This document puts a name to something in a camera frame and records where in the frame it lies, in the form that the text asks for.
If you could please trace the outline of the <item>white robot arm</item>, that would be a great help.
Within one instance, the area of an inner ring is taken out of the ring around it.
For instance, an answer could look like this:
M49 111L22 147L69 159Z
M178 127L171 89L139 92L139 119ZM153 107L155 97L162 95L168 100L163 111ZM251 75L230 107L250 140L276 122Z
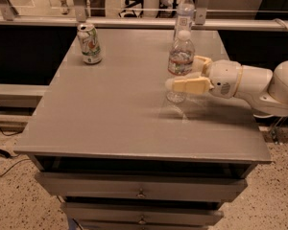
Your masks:
M237 61L195 56L192 72L167 80L165 86L178 93L237 98L259 113L288 116L288 60L272 71Z

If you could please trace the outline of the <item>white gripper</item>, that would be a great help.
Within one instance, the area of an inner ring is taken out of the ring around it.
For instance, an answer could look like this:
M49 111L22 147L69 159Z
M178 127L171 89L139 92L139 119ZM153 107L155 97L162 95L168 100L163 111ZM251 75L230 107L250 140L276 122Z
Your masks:
M172 78L165 82L165 87L179 93L202 95L209 91L215 97L232 98L242 72L242 65L224 59L211 63L210 57L194 56L192 71L205 75L209 67L208 78Z

